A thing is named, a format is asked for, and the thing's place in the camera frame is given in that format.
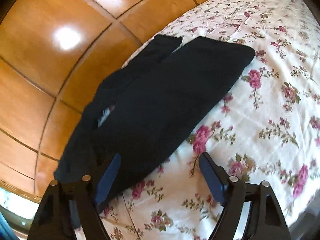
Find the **black garment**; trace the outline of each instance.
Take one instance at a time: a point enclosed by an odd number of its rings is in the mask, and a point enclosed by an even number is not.
[[[90,173],[109,153],[121,155],[106,201],[165,161],[230,90],[255,51],[197,37],[176,52],[180,38],[157,35],[129,65],[99,86],[71,136],[55,178],[71,182]],[[102,110],[116,108],[97,129]]]

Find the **white floral fabric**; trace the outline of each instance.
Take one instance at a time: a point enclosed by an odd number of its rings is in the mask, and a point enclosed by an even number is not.
[[[197,36],[244,44],[256,55],[171,157],[101,214],[111,238],[207,239],[222,207],[199,170],[203,151],[243,181],[269,181],[291,225],[320,188],[320,27],[307,6],[209,0],[159,33],[183,37],[183,44]],[[245,223],[242,216],[236,239]]]

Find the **floral bed sheet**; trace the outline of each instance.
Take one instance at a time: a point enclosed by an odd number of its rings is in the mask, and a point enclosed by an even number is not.
[[[245,182],[269,181],[291,225],[320,188],[320,27],[307,6],[209,0],[159,33],[183,44],[197,36],[244,44],[256,55],[170,158],[111,201],[101,214],[111,238],[207,239],[222,207],[199,170],[204,151]],[[235,239],[245,222],[242,216]],[[84,239],[81,228],[76,234]]]

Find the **glossy floor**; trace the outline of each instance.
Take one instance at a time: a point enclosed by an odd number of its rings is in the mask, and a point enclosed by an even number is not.
[[[0,187],[41,197],[99,83],[204,1],[17,0],[0,24]]]

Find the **folded clothing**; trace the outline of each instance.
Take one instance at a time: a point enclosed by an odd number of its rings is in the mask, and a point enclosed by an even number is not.
[[[157,35],[126,68],[107,77],[65,148],[54,173],[61,182],[81,179],[109,153],[121,155],[98,212],[164,162],[255,56],[250,47],[204,37],[174,51],[180,43],[181,38]],[[98,128],[101,113],[114,105]]]

